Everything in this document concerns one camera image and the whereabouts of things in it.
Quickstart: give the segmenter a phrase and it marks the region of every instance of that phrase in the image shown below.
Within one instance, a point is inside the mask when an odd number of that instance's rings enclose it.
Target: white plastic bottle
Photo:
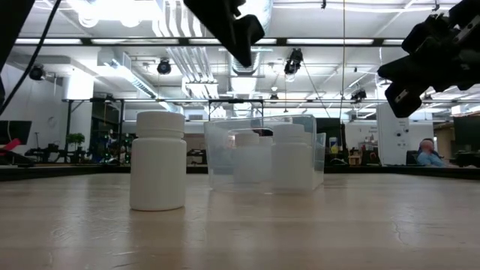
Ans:
[[[257,133],[235,135],[235,149],[232,152],[235,183],[257,183],[260,180],[256,170],[259,143],[260,137]]]
[[[273,128],[271,147],[274,191],[311,191],[313,188],[313,150],[306,143],[301,124],[281,124]]]
[[[185,117],[141,112],[132,145],[130,207],[140,211],[177,209],[185,204],[187,143]]]

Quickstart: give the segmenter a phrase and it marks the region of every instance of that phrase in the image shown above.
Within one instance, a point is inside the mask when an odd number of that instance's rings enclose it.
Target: person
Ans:
[[[417,157],[417,163],[429,167],[446,167],[438,153],[434,154],[434,143],[429,139],[420,142],[421,153]]]
[[[431,142],[434,144],[434,139],[426,138],[426,139],[423,139],[422,142],[423,142],[424,140],[429,140],[429,141],[431,141]],[[420,155],[421,153],[422,153],[422,147],[419,146],[419,147],[418,147],[418,155]],[[437,151],[435,151],[435,147],[433,147],[432,154],[436,155],[436,156],[437,156],[438,158],[440,158],[440,159],[442,158],[442,157],[440,156],[440,154],[439,154]]]

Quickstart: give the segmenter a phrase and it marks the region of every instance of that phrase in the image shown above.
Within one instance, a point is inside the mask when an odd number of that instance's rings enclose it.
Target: clear plastic bin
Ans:
[[[205,123],[208,176],[217,191],[298,193],[323,183],[326,135],[311,115]]]

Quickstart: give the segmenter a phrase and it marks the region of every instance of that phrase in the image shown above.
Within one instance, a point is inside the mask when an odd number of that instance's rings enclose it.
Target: pillar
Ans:
[[[388,103],[376,107],[379,157],[382,165],[405,165],[410,150],[410,122],[397,118]]]
[[[64,99],[78,100],[93,98],[94,78],[93,76],[81,71],[75,70],[71,76],[63,79]],[[84,102],[73,103],[72,110],[76,108],[70,117],[70,133],[81,133],[85,136],[85,142],[82,144],[84,150],[90,146],[90,133],[92,129],[92,103]],[[69,146],[69,151],[74,150],[74,146]]]

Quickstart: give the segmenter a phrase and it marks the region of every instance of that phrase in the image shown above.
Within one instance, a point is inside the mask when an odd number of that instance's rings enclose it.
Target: table surface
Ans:
[[[315,193],[211,191],[131,211],[129,175],[0,183],[0,269],[480,269],[480,182],[325,175]]]

